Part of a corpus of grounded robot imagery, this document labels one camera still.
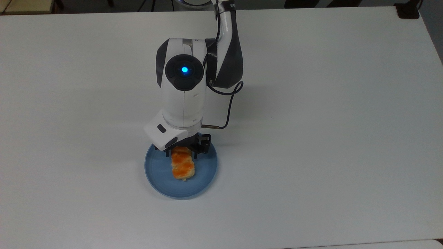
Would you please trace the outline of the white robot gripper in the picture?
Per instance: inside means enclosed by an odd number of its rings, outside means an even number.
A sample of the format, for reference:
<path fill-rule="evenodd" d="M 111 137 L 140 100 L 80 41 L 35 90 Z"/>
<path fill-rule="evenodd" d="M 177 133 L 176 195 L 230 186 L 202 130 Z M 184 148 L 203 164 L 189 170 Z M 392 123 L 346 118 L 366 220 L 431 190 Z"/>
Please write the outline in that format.
<path fill-rule="evenodd" d="M 165 152 L 169 157 L 175 143 L 187 137 L 187 130 L 177 129 L 171 126 L 164 118 L 162 111 L 158 112 L 145 126 L 144 132 L 152 144 L 160 151 Z M 199 154 L 207 154 L 211 146 L 210 134 L 195 134 L 191 137 L 189 149 L 193 152 L 193 159 L 196 160 Z"/>

